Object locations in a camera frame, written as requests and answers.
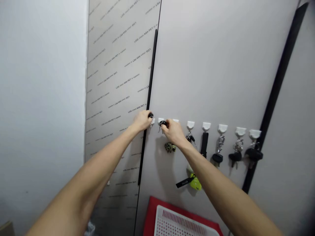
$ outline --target white plastic basket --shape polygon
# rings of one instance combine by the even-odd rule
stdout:
[[[154,236],[220,236],[215,229],[161,205],[157,206]]]

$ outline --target hand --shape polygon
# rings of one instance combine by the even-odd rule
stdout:
[[[143,110],[135,116],[132,126],[137,132],[145,130],[151,124],[152,118],[148,117],[150,112],[150,110]]]
[[[183,130],[181,128],[180,123],[177,123],[171,119],[166,120],[168,127],[165,125],[161,125],[161,129],[163,130],[165,136],[175,144],[177,147],[180,147],[185,142],[188,142],[185,138]]]

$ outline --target red tray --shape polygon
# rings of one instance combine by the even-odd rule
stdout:
[[[179,207],[173,206],[172,204],[163,202],[155,197],[150,197],[149,200],[149,205],[148,205],[148,209],[147,209],[147,215],[145,217],[145,223],[144,223],[144,229],[143,229],[143,235],[144,236],[153,236],[154,235],[154,227],[155,227],[155,216],[157,213],[157,206],[161,205],[163,207],[166,207],[172,211],[175,211],[183,216],[186,216],[192,220],[195,220],[199,223],[202,223],[210,228],[213,228],[214,230],[216,230],[220,236],[223,236],[223,233],[220,229],[219,224],[214,223],[210,220],[207,220],[201,216],[195,215],[193,213],[190,213],[186,210],[183,210]]]

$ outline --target yellow keychain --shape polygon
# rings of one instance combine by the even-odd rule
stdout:
[[[201,190],[201,183],[199,182],[198,178],[195,176],[194,179],[189,184],[192,188],[200,191]]]

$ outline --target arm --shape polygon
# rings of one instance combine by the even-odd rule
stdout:
[[[118,138],[94,155],[64,186],[27,236],[83,235],[94,205],[127,146],[152,119],[142,111]]]
[[[251,198],[207,161],[183,134],[179,123],[162,125],[166,137],[185,155],[214,208],[236,235],[282,235]]]

